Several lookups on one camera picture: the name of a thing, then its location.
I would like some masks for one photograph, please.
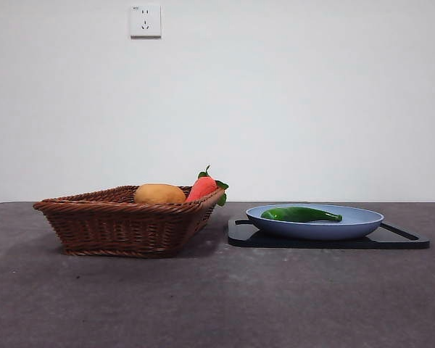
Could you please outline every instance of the plate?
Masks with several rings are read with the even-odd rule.
[[[309,223],[291,223],[265,219],[261,214],[272,208],[306,207],[340,214],[340,222],[313,221]],[[272,204],[248,209],[246,216],[260,230],[289,238],[313,239],[318,241],[338,241],[367,236],[374,232],[384,216],[378,212],[360,208],[343,207],[329,204]]]

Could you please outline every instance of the green pepper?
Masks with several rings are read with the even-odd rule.
[[[307,223],[309,221],[324,220],[341,221],[342,219],[341,215],[305,207],[273,208],[263,212],[261,218],[277,221],[289,221],[292,223]]]

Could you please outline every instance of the brown wicker basket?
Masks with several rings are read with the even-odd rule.
[[[138,186],[55,199],[33,205],[50,222],[65,254],[174,257],[206,224],[224,190],[182,204],[136,204]],[[179,186],[188,195],[190,186]]]

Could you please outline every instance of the orange carrot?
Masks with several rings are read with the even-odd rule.
[[[211,178],[210,176],[202,176],[195,181],[190,190],[190,194],[188,194],[186,202],[200,199],[201,197],[215,191],[217,188],[218,185],[216,185],[215,179]]]
[[[221,187],[224,190],[228,189],[229,185],[227,183],[223,183],[222,181],[215,180],[210,177],[210,174],[208,174],[209,167],[210,166],[208,165],[204,172],[200,172],[198,174],[198,179],[195,181],[194,185],[192,186],[190,190],[190,194],[188,194],[188,197],[186,199],[186,202],[200,199],[203,196],[206,196],[207,194],[210,194],[213,191],[217,190],[218,187]],[[220,197],[219,201],[217,202],[217,205],[223,206],[225,204],[226,199],[227,199],[227,195],[224,193]]]

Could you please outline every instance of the yellow potato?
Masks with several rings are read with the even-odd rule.
[[[146,183],[139,186],[133,195],[135,203],[183,203],[185,200],[186,195],[180,188],[166,183]]]

